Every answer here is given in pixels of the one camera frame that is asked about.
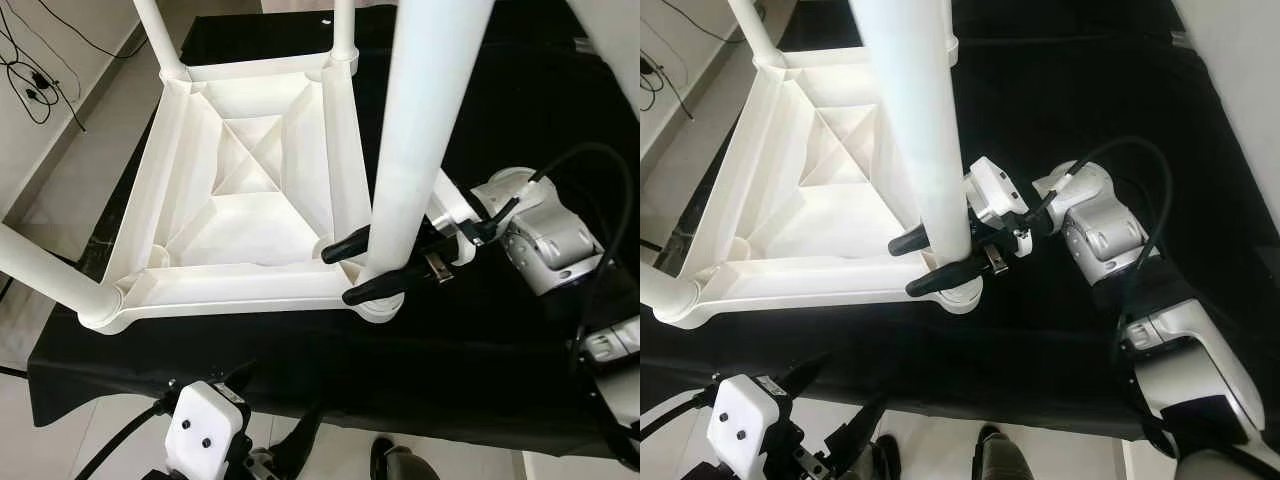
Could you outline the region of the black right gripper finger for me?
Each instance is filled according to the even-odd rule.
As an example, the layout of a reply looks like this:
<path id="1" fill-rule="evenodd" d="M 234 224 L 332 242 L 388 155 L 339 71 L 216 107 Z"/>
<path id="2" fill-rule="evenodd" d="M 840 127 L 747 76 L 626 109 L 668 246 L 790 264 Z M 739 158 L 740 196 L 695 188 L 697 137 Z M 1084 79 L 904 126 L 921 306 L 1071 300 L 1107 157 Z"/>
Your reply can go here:
<path id="1" fill-rule="evenodd" d="M 369 251 L 369 237 L 370 225 L 353 230 L 344 239 L 323 248 L 323 261 L 325 264 L 334 264 L 366 253 Z"/>
<path id="2" fill-rule="evenodd" d="M 991 262 L 988 259 L 964 259 L 946 264 L 909 282 L 905 285 L 905 292 L 910 297 L 922 297 L 934 292 L 950 291 L 980 278 L 989 269 Z"/>
<path id="3" fill-rule="evenodd" d="M 891 256 L 897 257 L 928 248 L 929 246 L 931 241 L 928 238 L 925 229 L 914 228 L 891 239 L 888 242 L 888 253 Z"/>
<path id="4" fill-rule="evenodd" d="M 431 279 L 433 270 L 426 264 L 411 262 L 349 288 L 342 294 L 342 301 L 347 306 L 356 306 L 374 300 L 387 300 Z"/>

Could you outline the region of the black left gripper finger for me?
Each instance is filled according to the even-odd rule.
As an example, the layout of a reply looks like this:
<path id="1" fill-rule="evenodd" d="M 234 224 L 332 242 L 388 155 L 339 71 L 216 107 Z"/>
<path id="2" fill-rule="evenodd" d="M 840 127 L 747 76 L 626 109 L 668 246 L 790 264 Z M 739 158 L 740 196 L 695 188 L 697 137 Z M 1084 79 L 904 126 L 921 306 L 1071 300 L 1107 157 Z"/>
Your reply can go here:
<path id="1" fill-rule="evenodd" d="M 306 411 L 294 429 L 275 444 L 275 475 L 300 476 L 312 452 L 325 406 L 316 403 Z"/>
<path id="2" fill-rule="evenodd" d="M 229 401 L 243 401 L 246 387 L 251 383 L 257 361 L 248 361 L 232 369 L 221 378 L 221 393 Z"/>
<path id="3" fill-rule="evenodd" d="M 822 369 L 829 362 L 831 353 L 819 353 L 810 358 L 794 365 L 787 370 L 781 378 L 774 380 L 774 384 L 780 388 L 780 393 L 776 393 L 776 398 L 797 398 L 815 379 L 818 379 Z"/>
<path id="4" fill-rule="evenodd" d="M 869 399 L 849 422 L 829 435 L 831 471 L 849 471 L 855 465 L 863 451 L 870 444 L 887 402 L 887 394 Z"/>

